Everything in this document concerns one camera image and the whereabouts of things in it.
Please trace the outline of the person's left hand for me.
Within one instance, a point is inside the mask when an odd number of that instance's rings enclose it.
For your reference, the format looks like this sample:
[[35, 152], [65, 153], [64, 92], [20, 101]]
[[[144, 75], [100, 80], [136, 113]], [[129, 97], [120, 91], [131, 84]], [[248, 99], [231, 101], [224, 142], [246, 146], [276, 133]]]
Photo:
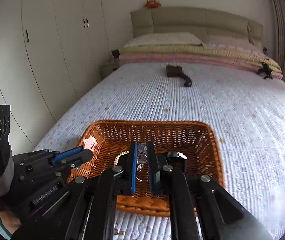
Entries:
[[13, 234], [21, 226], [19, 218], [15, 217], [9, 211], [0, 211], [0, 219], [6, 230]]

